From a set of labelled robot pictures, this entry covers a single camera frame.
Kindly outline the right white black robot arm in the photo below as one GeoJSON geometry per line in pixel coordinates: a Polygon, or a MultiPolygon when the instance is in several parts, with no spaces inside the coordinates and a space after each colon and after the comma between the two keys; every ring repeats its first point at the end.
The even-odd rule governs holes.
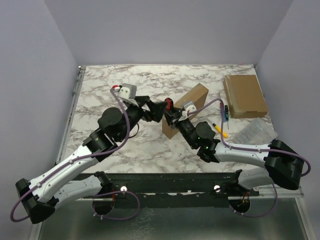
{"type": "Polygon", "coordinates": [[[227,143],[215,138],[215,132],[206,121],[193,125],[182,112],[172,107],[164,111],[164,117],[170,127],[181,133],[190,148],[197,150],[201,160],[255,166],[251,170],[241,170],[238,178],[230,182],[229,189],[234,195],[271,184],[287,190],[299,188],[304,161],[283,141],[274,139],[262,145],[227,143]]]}

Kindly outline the red black utility knife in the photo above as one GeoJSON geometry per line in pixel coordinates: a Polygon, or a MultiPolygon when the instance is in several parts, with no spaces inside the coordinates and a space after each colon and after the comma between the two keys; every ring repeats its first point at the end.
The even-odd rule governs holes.
{"type": "Polygon", "coordinates": [[[171,111],[172,108],[174,107],[173,100],[171,98],[167,97],[164,101],[166,103],[166,107],[165,107],[166,111],[171,111]]]}

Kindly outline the brown cardboard express box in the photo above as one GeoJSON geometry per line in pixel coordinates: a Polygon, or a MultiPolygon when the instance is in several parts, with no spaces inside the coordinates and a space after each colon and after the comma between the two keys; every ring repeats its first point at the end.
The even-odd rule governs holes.
{"type": "MultiPolygon", "coordinates": [[[[209,90],[198,83],[191,90],[186,92],[179,100],[172,101],[173,106],[182,109],[186,112],[194,112],[205,105],[209,90]]],[[[168,138],[172,139],[177,133],[178,129],[168,125],[165,116],[162,117],[162,133],[168,138]]]]}

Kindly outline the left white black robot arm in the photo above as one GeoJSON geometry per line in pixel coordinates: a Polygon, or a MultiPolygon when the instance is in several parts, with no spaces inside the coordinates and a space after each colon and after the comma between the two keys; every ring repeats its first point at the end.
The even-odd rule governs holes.
{"type": "Polygon", "coordinates": [[[140,120],[160,122],[167,107],[167,102],[152,102],[148,96],[129,102],[118,96],[115,99],[119,106],[102,113],[98,128],[70,156],[36,178],[16,182],[19,200],[14,206],[22,204],[32,224],[48,219],[66,202],[94,195],[106,197],[113,188],[105,173],[84,180],[75,177],[122,148],[140,120]]]}

